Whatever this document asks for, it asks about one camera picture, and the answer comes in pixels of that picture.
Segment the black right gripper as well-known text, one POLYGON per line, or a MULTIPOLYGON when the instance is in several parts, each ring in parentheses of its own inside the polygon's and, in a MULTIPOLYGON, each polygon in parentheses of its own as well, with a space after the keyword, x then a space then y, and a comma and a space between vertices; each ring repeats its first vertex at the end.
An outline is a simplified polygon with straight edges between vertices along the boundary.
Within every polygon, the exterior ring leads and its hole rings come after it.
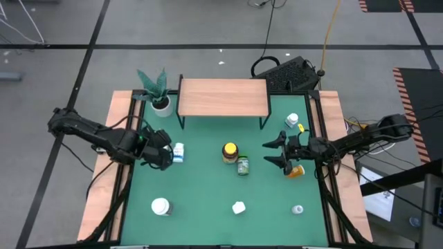
POLYGON ((283 146, 282 155, 265 156, 264 159, 283 169, 284 174, 290 174, 293 166, 290 160, 314 160, 316 157, 308 146, 302 146, 298 136, 289 136, 285 131, 281 131, 278 137, 262 145, 263 147, 277 149, 283 146))

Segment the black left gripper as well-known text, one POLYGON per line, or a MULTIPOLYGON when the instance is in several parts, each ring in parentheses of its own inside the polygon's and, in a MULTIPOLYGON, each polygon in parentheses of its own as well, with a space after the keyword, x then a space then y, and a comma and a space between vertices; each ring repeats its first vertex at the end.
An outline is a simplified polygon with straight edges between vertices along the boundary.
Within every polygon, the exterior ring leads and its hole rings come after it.
POLYGON ((147 139, 141 154, 141 165, 165 171, 172 165, 173 159, 170 136, 164 129, 155 131, 149 125, 141 129, 141 135, 147 139))

